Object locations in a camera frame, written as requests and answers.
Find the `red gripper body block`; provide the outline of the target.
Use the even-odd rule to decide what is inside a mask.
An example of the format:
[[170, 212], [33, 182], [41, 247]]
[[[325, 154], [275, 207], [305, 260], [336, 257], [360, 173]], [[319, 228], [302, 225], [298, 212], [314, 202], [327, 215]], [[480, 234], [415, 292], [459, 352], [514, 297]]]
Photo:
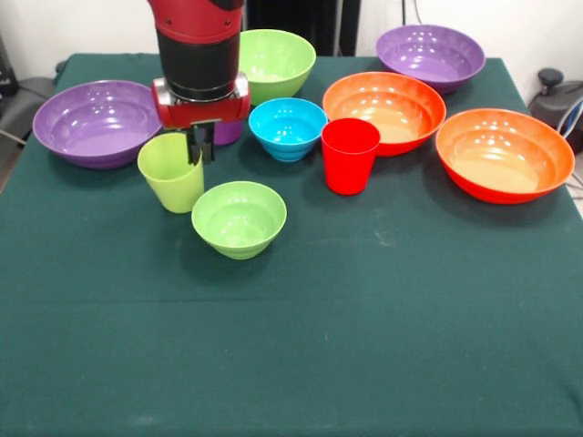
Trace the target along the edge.
[[163, 77], [153, 81], [151, 92], [161, 125], [169, 129], [186, 129], [192, 125], [246, 118], [251, 108], [248, 78], [239, 72], [234, 85], [230, 95], [209, 102], [188, 101], [174, 96]]

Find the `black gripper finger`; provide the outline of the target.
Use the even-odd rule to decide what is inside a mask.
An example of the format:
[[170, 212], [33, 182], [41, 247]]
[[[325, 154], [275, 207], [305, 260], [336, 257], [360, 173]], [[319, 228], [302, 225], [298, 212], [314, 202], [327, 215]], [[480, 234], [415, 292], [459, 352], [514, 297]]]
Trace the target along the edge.
[[197, 140], [197, 127], [191, 125], [186, 131], [189, 163], [197, 165], [200, 159], [200, 146]]
[[202, 160], [204, 162], [214, 160], [214, 127], [213, 122], [202, 125]]

